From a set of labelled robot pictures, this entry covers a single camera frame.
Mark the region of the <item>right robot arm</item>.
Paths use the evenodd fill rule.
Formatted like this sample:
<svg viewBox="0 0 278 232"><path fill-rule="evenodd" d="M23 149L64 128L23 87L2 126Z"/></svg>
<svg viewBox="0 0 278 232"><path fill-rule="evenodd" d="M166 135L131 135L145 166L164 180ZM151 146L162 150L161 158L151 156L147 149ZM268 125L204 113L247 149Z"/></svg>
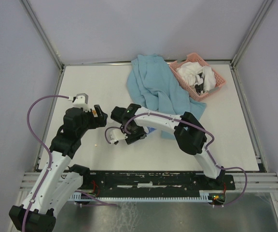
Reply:
<svg viewBox="0 0 278 232"><path fill-rule="evenodd" d="M170 115L132 103L127 108L116 106L111 112L111 119L120 126L106 129L105 139L109 144L117 144L121 140L132 144L146 138L149 128L164 131L174 136L180 150L194 156L203 169L208 187L217 189L223 184L225 171L209 152L214 136L192 113Z"/></svg>

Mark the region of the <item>blue weekly pill organizer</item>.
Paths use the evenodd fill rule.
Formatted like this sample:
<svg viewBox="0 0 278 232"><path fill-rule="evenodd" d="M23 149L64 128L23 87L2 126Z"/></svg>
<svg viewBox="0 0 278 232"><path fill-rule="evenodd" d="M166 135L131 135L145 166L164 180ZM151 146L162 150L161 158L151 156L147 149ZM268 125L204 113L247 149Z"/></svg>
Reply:
<svg viewBox="0 0 278 232"><path fill-rule="evenodd" d="M148 130L147 134L150 134L150 133L154 132L156 129L152 128L152 127L147 127L147 130Z"/></svg>

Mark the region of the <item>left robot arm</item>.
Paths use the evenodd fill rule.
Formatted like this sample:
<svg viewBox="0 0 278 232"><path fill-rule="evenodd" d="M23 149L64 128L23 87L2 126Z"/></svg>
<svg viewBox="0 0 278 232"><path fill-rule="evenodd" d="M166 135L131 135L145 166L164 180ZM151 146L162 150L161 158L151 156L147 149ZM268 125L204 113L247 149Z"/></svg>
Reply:
<svg viewBox="0 0 278 232"><path fill-rule="evenodd" d="M51 232L56 218L71 195L91 184L90 170L74 164L63 181L60 178L69 166L81 139L88 130L105 127L108 115L99 105L88 111L72 107L66 110L49 148L49 158L35 185L20 206L12 206L11 221L21 232Z"/></svg>

